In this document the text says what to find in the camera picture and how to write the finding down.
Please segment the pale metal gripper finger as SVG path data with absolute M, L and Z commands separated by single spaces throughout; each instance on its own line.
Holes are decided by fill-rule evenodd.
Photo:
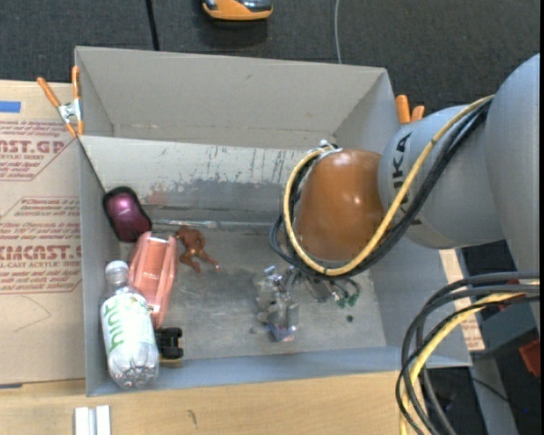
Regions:
M 269 266 L 264 269 L 262 275 L 257 275 L 253 279 L 259 309 L 268 309 L 272 305 L 293 304 L 293 297 L 288 291 L 288 274 L 288 269 L 278 271 L 275 266 Z
M 299 326 L 300 304 L 284 304 L 279 301 L 257 314 L 257 319 L 270 332 L 276 342 L 289 342 L 296 336 Z

